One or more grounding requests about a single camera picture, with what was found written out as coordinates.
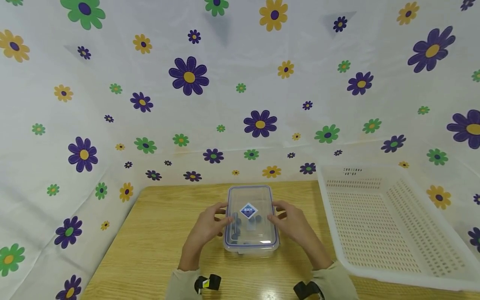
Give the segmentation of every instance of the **white plastic basket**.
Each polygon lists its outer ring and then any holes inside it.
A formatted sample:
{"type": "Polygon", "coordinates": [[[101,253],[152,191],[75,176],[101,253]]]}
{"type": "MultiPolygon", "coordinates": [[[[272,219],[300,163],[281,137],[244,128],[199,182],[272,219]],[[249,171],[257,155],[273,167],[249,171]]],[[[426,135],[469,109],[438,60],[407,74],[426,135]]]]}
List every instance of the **white plastic basket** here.
{"type": "Polygon", "coordinates": [[[353,275],[480,291],[480,263],[402,168],[319,166],[338,260],[353,275]]]}

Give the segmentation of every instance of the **clear plastic lid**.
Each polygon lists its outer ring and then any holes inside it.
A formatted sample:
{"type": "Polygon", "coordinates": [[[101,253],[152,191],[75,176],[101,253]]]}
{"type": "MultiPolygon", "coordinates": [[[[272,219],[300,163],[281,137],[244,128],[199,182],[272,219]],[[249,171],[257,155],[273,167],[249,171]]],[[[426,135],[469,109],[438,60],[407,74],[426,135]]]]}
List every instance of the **clear plastic lid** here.
{"type": "Polygon", "coordinates": [[[268,185],[231,187],[227,216],[232,216],[234,221],[225,228],[225,249],[242,254],[270,252],[278,248],[278,231],[267,220],[270,214],[275,213],[268,185]]]}

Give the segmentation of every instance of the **beige sleeve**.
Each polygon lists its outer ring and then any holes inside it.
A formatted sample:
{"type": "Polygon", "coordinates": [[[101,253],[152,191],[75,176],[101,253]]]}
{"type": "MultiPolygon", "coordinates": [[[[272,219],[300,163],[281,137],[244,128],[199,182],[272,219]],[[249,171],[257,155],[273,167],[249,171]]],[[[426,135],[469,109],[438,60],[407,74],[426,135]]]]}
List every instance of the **beige sleeve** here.
{"type": "Polygon", "coordinates": [[[334,262],[328,269],[312,271],[313,279],[325,300],[358,300],[357,291],[345,268],[334,262]]]}
{"type": "Polygon", "coordinates": [[[199,269],[196,271],[173,271],[165,300],[201,300],[202,295],[198,295],[194,288],[195,281],[199,276],[199,269]]]}

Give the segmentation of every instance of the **wooden table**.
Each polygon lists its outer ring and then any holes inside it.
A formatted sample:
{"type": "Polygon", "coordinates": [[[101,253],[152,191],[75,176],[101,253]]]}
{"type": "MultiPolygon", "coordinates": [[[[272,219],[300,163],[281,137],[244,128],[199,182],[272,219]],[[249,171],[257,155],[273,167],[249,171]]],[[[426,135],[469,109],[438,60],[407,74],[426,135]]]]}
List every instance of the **wooden table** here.
{"type": "MultiPolygon", "coordinates": [[[[320,190],[316,181],[268,183],[276,200],[303,209],[309,223],[335,256],[320,190]]],[[[198,214],[227,198],[230,184],[145,188],[88,284],[83,300],[164,299],[170,273],[198,214]]],[[[296,299],[293,286],[310,280],[310,263],[302,249],[280,234],[280,247],[270,258],[236,257],[221,238],[208,243],[200,260],[202,274],[222,276],[220,291],[204,299],[296,299]]],[[[469,300],[478,293],[448,292],[382,283],[352,276],[360,299],[469,300]]]]}

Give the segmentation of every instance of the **flower-patterned backdrop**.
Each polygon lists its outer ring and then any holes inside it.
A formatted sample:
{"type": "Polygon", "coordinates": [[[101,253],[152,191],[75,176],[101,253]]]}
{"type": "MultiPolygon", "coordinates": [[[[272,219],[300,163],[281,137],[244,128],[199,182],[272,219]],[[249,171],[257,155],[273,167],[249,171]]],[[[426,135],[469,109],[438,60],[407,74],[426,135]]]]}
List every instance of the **flower-patterned backdrop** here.
{"type": "Polygon", "coordinates": [[[1,298],[79,298],[145,186],[323,163],[405,168],[480,258],[477,2],[0,0],[1,298]]]}

